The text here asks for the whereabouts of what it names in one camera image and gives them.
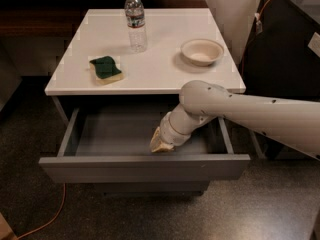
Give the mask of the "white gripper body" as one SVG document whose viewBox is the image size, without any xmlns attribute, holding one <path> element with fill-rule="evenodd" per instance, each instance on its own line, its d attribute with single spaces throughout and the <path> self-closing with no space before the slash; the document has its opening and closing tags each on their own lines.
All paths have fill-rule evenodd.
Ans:
<svg viewBox="0 0 320 240">
<path fill-rule="evenodd" d="M 168 112 L 160 122 L 160 140 L 173 147 L 182 146 L 191 135 L 178 133 L 170 123 L 170 115 L 171 113 Z"/>
</svg>

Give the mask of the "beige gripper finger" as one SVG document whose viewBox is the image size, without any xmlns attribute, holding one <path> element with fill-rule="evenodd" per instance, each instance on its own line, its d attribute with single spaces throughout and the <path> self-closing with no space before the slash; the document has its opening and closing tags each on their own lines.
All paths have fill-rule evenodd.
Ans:
<svg viewBox="0 0 320 240">
<path fill-rule="evenodd" d="M 174 150 L 174 146 L 165 143 L 161 139 L 160 127 L 157 127 L 150 141 L 150 150 L 152 153 L 170 152 Z"/>
</svg>

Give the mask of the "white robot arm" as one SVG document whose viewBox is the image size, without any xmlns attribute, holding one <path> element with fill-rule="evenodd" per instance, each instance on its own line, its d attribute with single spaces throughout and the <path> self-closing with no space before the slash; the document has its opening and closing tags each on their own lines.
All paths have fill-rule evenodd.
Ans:
<svg viewBox="0 0 320 240">
<path fill-rule="evenodd" d="M 234 94 L 200 80 L 183 85 L 150 142 L 155 152 L 184 145 L 194 130 L 221 117 L 314 159 L 320 157 L 320 103 Z"/>
</svg>

